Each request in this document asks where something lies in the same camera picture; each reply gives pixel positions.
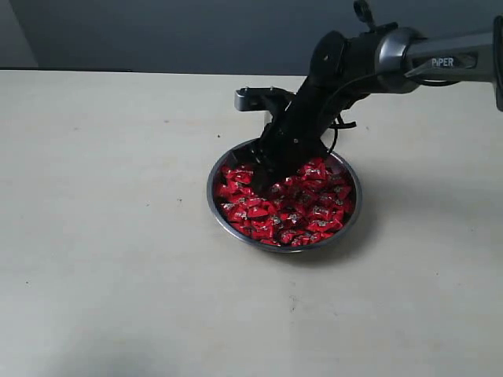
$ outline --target table surface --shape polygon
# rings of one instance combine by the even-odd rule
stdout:
[[[302,80],[0,71],[0,375],[503,375],[491,86],[357,103],[336,146],[354,229],[257,251],[212,217],[207,175],[263,127],[233,91]]]

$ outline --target metal bowl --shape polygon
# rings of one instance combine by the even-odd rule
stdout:
[[[234,148],[239,148],[242,147],[248,143],[251,143],[253,140],[246,141],[244,143],[241,143],[237,145]],[[356,176],[356,173],[354,170],[351,168],[349,163],[346,162],[345,159],[343,159],[341,156],[339,156],[337,153],[333,152],[330,157],[327,158],[325,161],[327,167],[334,167],[335,165],[342,165],[349,175],[351,176],[351,179],[353,180],[353,186],[354,190],[351,191],[349,197],[351,200],[353,200],[354,203],[354,212],[351,215],[351,217],[346,221],[346,224],[344,227],[339,230],[337,233],[335,233],[332,237],[322,240],[318,243],[312,243],[310,245],[305,245],[305,246],[273,246],[273,245],[267,245],[265,243],[261,243],[257,240],[253,240],[251,237],[247,237],[244,234],[239,233],[235,228],[233,228],[227,220],[222,216],[220,213],[220,210],[218,209],[217,203],[215,201],[215,187],[216,185],[220,182],[220,168],[222,165],[224,165],[227,162],[227,159],[229,157],[229,151],[227,151],[218,161],[216,164],[213,166],[213,169],[211,169],[210,175],[207,179],[207,186],[206,186],[206,196],[207,196],[207,203],[210,206],[210,210],[212,214],[215,216],[217,219],[218,223],[230,234],[238,238],[239,240],[248,243],[249,245],[258,247],[262,250],[265,251],[272,251],[275,253],[298,253],[300,251],[306,251],[306,250],[312,250],[315,248],[323,247],[332,243],[335,243],[337,240],[340,240],[342,236],[344,236],[349,229],[351,229],[356,222],[360,210],[362,208],[362,186],[360,185],[360,181],[358,180],[358,177]]]

